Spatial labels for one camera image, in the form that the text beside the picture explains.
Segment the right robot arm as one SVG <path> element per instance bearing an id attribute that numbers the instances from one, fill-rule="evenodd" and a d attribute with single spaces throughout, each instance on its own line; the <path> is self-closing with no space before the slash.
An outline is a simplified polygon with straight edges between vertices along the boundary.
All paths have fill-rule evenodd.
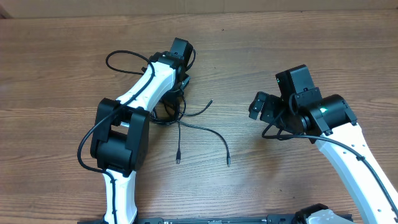
<path id="1" fill-rule="evenodd" d="M 308 139 L 329 160 L 364 223 L 397 223 L 397 190 L 374 158 L 358 119 L 340 95 L 322 97 L 306 65 L 275 76 L 280 96 L 257 92 L 249 117 L 279 131 L 264 139 Z"/>

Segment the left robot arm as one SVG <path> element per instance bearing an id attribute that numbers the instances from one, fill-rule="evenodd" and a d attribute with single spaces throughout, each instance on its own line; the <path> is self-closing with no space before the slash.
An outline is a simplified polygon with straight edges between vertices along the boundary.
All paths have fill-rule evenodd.
<path id="1" fill-rule="evenodd" d="M 136 172 L 149 148 L 150 112 L 160 100 L 177 103 L 190 79 L 186 72 L 193 51 L 189 41 L 174 39 L 169 51 L 150 57 L 143 76 L 128 92 L 99 103 L 90 154 L 106 184 L 102 223 L 134 223 Z"/>

